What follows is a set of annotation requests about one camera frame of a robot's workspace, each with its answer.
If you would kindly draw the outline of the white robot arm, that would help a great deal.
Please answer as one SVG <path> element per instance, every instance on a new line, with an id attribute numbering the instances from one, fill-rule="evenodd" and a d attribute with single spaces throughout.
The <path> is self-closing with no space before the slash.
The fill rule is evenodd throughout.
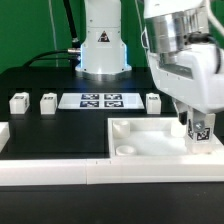
<path id="1" fill-rule="evenodd" d="M 210 0 L 141 0 L 143 46 L 153 81 L 174 100 L 179 120 L 200 132 L 224 111 L 224 50 L 209 33 L 218 25 Z M 76 71 L 103 80 L 129 71 L 121 40 L 121 1 L 84 0 L 86 39 Z"/>

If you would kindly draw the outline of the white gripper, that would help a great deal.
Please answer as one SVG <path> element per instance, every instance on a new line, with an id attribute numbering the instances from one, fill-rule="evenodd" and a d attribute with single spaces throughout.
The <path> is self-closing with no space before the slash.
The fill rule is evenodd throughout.
<path id="1" fill-rule="evenodd" d="M 193 44 L 176 55 L 177 64 L 189 68 L 192 75 L 182 76 L 159 67 L 159 56 L 148 53 L 149 67 L 158 90 L 177 99 L 173 101 L 178 120 L 187 124 L 187 105 L 193 112 L 193 129 L 205 129 L 206 114 L 224 111 L 224 63 L 218 74 L 213 44 Z"/>

